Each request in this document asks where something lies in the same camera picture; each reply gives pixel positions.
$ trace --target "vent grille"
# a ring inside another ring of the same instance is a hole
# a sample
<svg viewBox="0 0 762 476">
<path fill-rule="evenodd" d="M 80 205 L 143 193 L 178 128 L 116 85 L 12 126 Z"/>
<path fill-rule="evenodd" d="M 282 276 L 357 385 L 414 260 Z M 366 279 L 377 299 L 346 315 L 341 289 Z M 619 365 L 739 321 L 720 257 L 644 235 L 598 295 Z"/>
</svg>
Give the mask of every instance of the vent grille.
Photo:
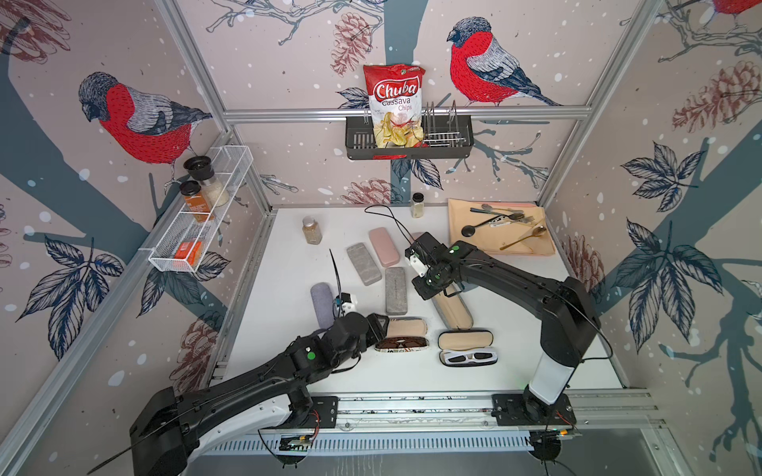
<svg viewBox="0 0 762 476">
<path fill-rule="evenodd" d="M 281 434 L 263 434 L 276 454 Z M 321 433 L 309 449 L 313 456 L 382 455 L 389 453 L 530 451 L 529 432 L 494 430 L 452 433 Z M 265 455 L 259 435 L 246 435 L 218 445 L 208 455 Z"/>
</svg>

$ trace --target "brown sunglasses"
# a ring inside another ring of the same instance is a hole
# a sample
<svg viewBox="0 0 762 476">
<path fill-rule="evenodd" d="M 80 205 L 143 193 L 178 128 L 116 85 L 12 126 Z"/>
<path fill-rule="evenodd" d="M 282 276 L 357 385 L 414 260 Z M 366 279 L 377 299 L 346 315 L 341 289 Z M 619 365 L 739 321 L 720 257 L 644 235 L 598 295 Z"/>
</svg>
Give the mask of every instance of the brown sunglasses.
<svg viewBox="0 0 762 476">
<path fill-rule="evenodd" d="M 387 337 L 376 343 L 379 352 L 412 352 L 428 347 L 426 337 Z"/>
</svg>

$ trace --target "eyeglasses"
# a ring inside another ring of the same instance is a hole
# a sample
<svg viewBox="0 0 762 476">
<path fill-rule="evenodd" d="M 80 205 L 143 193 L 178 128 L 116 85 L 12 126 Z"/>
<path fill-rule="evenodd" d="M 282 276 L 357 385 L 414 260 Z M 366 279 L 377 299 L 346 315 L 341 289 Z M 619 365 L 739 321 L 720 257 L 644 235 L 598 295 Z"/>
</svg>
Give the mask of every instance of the eyeglasses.
<svg viewBox="0 0 762 476">
<path fill-rule="evenodd" d="M 439 360 L 448 367 L 490 366 L 498 361 L 498 353 L 491 347 L 471 350 L 443 350 Z"/>
<path fill-rule="evenodd" d="M 376 350 L 379 352 L 413 352 L 426 348 L 426 337 L 387 337 L 376 342 Z"/>
</svg>

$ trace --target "white sunglasses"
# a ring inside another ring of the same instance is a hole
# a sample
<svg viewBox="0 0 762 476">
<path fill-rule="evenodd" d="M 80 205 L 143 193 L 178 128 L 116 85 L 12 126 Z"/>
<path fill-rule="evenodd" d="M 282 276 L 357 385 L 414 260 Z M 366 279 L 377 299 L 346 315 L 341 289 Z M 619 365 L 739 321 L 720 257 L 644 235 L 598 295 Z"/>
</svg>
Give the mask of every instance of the white sunglasses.
<svg viewBox="0 0 762 476">
<path fill-rule="evenodd" d="M 490 366 L 498 361 L 498 353 L 492 347 L 470 350 L 443 350 L 439 360 L 448 367 Z"/>
</svg>

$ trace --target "spice jar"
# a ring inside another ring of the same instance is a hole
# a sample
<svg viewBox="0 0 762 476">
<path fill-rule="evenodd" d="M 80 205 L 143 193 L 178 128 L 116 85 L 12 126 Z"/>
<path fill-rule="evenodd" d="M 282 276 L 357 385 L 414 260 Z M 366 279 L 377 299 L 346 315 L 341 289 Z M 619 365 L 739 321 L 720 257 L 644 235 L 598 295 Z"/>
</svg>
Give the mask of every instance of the spice jar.
<svg viewBox="0 0 762 476">
<path fill-rule="evenodd" d="M 188 209 L 193 212 L 193 217 L 197 222 L 204 223 L 207 216 L 210 220 L 214 220 L 214 215 L 211 214 L 212 207 L 209 206 L 207 199 L 201 193 L 201 186 L 198 182 L 195 180 L 184 182 L 180 186 L 180 193 L 182 193 L 185 203 L 188 204 Z"/>
<path fill-rule="evenodd" d="M 302 219 L 302 232 L 304 232 L 304 238 L 306 238 L 309 244 L 320 244 L 323 239 L 323 234 L 320 232 L 320 225 L 317 220 L 311 216 L 305 216 Z"/>
<path fill-rule="evenodd" d="M 424 215 L 424 194 L 413 193 L 413 201 L 410 202 L 410 213 L 413 218 L 421 218 Z"/>
<path fill-rule="evenodd" d="M 214 174 L 212 159 L 205 155 L 198 155 L 186 160 L 183 167 L 199 183 L 201 193 L 207 198 L 210 206 L 220 206 L 228 203 L 230 194 L 225 190 L 225 184 Z"/>
</svg>

